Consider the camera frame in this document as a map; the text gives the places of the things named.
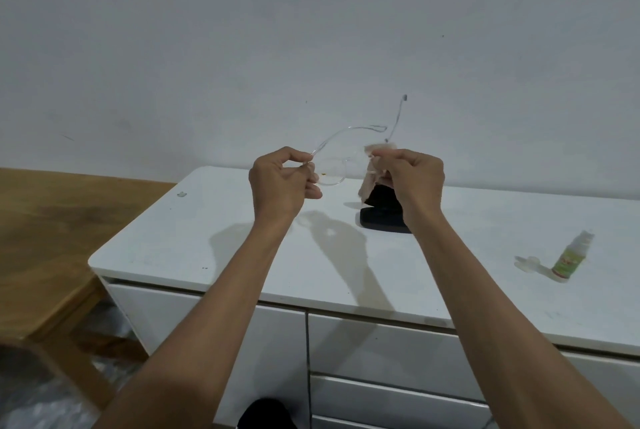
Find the spray bottle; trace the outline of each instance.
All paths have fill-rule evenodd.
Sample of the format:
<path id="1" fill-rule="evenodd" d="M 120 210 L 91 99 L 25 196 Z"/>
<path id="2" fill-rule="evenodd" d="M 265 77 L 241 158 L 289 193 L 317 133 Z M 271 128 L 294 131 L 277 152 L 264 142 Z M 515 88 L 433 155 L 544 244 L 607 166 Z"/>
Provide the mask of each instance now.
<path id="1" fill-rule="evenodd" d="M 587 256 L 587 251 L 595 235 L 585 230 L 573 239 L 565 249 L 556 264 L 551 268 L 556 281 L 567 282 L 571 275 L 578 269 L 580 263 Z"/>

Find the black shoe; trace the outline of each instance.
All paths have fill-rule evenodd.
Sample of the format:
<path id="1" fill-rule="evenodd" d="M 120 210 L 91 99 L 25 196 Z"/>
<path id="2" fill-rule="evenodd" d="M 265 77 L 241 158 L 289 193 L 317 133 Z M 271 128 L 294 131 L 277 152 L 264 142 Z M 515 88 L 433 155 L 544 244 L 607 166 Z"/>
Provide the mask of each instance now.
<path id="1" fill-rule="evenodd" d="M 296 429 L 284 404 L 276 399 L 258 399 L 238 421 L 237 429 Z"/>

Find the wooden tabletop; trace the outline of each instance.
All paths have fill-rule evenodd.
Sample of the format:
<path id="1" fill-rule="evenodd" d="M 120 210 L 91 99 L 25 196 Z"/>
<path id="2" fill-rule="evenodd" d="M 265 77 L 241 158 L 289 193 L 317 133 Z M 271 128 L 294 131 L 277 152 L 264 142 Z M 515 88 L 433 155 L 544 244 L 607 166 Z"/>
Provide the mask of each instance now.
<path id="1" fill-rule="evenodd" d="M 0 341 L 64 319 L 99 285 L 89 256 L 172 186 L 0 168 Z"/>

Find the marble floor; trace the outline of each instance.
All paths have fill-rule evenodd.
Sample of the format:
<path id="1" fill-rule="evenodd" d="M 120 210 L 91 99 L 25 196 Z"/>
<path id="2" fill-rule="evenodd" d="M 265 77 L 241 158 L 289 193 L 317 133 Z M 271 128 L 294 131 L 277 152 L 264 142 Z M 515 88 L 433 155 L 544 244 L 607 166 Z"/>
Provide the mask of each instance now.
<path id="1" fill-rule="evenodd" d="M 112 305 L 99 305 L 85 326 L 117 336 L 133 336 Z M 121 387 L 139 365 L 95 357 L 94 365 Z M 82 404 L 66 381 L 25 350 L 0 346 L 0 429 L 85 429 L 96 415 Z"/>

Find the white tabletop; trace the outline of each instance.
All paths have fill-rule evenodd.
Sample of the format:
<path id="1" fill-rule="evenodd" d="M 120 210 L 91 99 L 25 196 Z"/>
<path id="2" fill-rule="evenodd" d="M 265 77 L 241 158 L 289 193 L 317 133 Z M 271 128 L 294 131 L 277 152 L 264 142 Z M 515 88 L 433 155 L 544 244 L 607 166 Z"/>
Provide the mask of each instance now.
<path id="1" fill-rule="evenodd" d="M 359 186 L 345 180 L 325 187 L 321 200 L 306 201 L 260 299 L 452 327 L 414 237 L 356 224 Z M 498 285 L 549 339 L 640 355 L 640 202 L 446 187 L 442 205 Z M 105 277 L 205 291 L 252 219 L 247 171 L 199 168 L 89 264 Z M 583 229 L 595 239 L 569 282 L 514 266 L 516 255 L 552 266 Z"/>

